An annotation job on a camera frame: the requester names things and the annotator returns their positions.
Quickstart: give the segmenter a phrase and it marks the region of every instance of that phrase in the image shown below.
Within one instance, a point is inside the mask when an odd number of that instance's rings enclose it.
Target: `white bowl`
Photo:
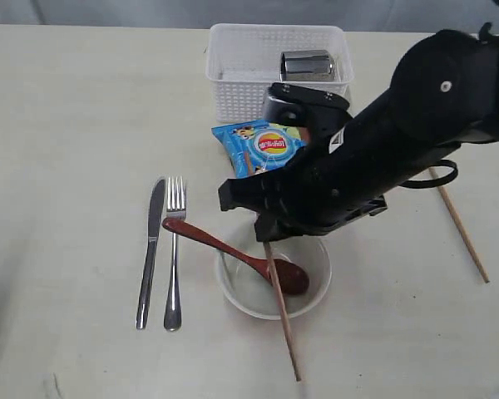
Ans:
[[[242,224],[225,242],[249,256],[265,259],[262,243],[255,241],[252,223]],[[274,258],[297,264],[309,275],[309,289],[305,294],[284,297],[287,313],[295,318],[316,306],[327,292],[331,282],[329,255],[320,239],[309,236],[284,239],[271,246]],[[254,318],[280,319],[274,289],[250,266],[219,252],[215,271],[225,297],[242,312]]]

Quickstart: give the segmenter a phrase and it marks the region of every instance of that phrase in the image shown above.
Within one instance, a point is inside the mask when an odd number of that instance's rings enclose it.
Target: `spoon handle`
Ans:
[[[247,263],[252,268],[257,269],[253,262],[254,259],[251,258],[250,256],[243,254],[238,249],[229,246],[228,244],[206,233],[202,229],[198,229],[192,224],[188,224],[181,219],[165,218],[163,220],[162,226],[168,231],[171,231],[172,233],[182,235],[183,237],[186,237],[188,239],[193,239],[194,241],[198,241],[199,243],[219,249],[220,251],[225,252],[226,254],[229,254],[241,260],[242,262]]]

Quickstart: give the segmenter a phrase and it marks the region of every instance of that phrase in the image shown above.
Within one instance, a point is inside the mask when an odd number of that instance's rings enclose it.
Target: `white plastic basket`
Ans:
[[[343,96],[353,80],[348,44],[338,27],[219,23],[210,29],[205,74],[213,85],[216,119],[252,121],[261,117],[263,95],[280,81],[281,52],[327,50],[337,65],[335,81],[292,84]]]

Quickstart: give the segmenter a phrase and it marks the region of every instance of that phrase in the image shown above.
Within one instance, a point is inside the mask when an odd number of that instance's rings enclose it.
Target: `chip bag logo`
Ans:
[[[257,141],[259,150],[266,154],[281,155],[287,150],[286,140],[275,132],[264,133]]]

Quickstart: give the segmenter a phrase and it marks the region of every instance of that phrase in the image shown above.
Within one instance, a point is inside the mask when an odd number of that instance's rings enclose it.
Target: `fork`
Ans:
[[[182,177],[169,177],[166,201],[166,216],[186,219],[186,185]],[[177,254],[179,235],[172,233],[172,262],[170,266],[170,286],[166,298],[164,326],[167,331],[181,327],[180,284],[177,278]]]

